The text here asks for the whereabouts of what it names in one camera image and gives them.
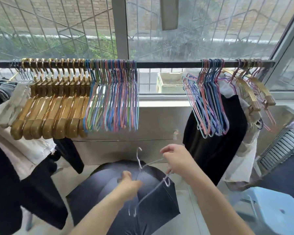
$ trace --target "person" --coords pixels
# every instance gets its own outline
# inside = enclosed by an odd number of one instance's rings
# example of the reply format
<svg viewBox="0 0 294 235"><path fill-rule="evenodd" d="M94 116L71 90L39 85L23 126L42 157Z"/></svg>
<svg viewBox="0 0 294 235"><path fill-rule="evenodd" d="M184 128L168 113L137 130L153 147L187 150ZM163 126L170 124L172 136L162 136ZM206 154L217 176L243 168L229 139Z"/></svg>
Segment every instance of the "person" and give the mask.
<svg viewBox="0 0 294 235"><path fill-rule="evenodd" d="M211 235L254 234L183 145L169 144L160 153L169 164L166 173L172 170L191 186ZM119 185L90 210L70 235L106 234L124 202L133 199L142 185L124 171Z"/></svg>

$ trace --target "black clothing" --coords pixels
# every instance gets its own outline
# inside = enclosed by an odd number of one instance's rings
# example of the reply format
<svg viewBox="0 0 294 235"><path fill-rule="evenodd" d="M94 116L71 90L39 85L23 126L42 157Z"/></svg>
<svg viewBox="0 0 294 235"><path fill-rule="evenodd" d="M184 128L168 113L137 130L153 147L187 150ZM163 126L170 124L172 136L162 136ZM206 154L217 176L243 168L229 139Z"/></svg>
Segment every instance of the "black clothing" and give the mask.
<svg viewBox="0 0 294 235"><path fill-rule="evenodd" d="M200 130L197 130L197 121L192 112L188 118L183 138L186 149L215 185L219 183L235 156L248 127L238 96L225 98L221 95L221 99L229 120L227 134L203 138Z"/></svg>
<svg viewBox="0 0 294 235"><path fill-rule="evenodd" d="M57 145L55 147L56 151L54 155L52 155L55 161L59 160L60 156L62 156L68 163L70 163L70 165L78 174L81 174L84 169L84 163L80 157L80 154L76 150L73 141L69 138L54 138L53 141Z"/></svg>
<svg viewBox="0 0 294 235"><path fill-rule="evenodd" d="M13 234L21 228L20 206L58 229L64 227L68 212L51 179L56 170L55 162L46 158L20 181L0 148L0 235Z"/></svg>

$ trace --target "clothes rod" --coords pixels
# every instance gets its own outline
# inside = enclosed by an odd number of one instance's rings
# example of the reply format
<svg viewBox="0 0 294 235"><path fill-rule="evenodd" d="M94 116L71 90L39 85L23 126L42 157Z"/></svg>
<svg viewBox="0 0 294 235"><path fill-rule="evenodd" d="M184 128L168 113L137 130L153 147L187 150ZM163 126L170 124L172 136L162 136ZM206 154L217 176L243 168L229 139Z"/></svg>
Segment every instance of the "clothes rod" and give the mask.
<svg viewBox="0 0 294 235"><path fill-rule="evenodd" d="M0 68L11 68L11 63L13 62L13 60L0 60ZM14 64L21 66L21 62L20 61L14 61L13 62L13 67L14 68ZM262 66L264 68L271 68L273 67L275 64L275 61L273 60L264 60L262 62ZM55 61L51 61L50 63L52 68L56 68L56 64ZM203 62L201 61L190 61L190 62L186 62L186 61L172 61L172 62L142 62L142 61L138 61L137 62L137 68L201 68L203 65ZM42 65L42 61L40 59L40 61L38 61L38 67L42 68L49 68L49 63L48 63L48 59L45 59L45 62ZM77 59L75 59L74 62L74 67L76 69L78 69L78 67L82 67L83 64L80 63L80 66L78 66L78 61ZM236 60L226 60L224 63L224 67L225 68L236 68L239 66L238 61ZM28 61L24 61L24 67L25 68L29 68L29 62ZM36 60L31 62L31 67L35 68L36 67ZM58 68L61 69L61 59L59 59L58 61ZM63 63L63 67L67 68L67 62L66 59ZM72 68L72 59L69 62L69 68Z"/></svg>

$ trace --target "umbrella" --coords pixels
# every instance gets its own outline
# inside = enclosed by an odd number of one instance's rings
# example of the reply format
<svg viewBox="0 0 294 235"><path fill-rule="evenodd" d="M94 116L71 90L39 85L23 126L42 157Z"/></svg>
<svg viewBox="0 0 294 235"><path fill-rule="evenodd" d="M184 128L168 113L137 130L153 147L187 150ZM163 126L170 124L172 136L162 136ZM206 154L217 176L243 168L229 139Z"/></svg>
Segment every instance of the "umbrella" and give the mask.
<svg viewBox="0 0 294 235"><path fill-rule="evenodd" d="M141 199L162 181L165 174L148 165L140 171L136 161L121 160L99 166L90 177L67 195L74 226L118 185L118 178L125 170L131 172L133 180L137 178L144 185L133 200L125 202L113 221L108 235L149 235L180 214L175 186L171 180L169 187L162 183L137 206Z"/></svg>

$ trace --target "person's right hand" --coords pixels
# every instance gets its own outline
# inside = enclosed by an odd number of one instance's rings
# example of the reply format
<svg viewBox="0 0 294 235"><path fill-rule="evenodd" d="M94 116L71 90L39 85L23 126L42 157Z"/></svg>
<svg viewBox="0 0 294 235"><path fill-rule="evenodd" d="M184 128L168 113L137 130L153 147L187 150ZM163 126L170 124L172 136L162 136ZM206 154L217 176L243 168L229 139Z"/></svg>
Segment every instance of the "person's right hand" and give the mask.
<svg viewBox="0 0 294 235"><path fill-rule="evenodd" d="M183 145L169 144L161 149L160 153L168 160L170 168L167 174L172 170L174 173L185 177L190 170L199 168Z"/></svg>

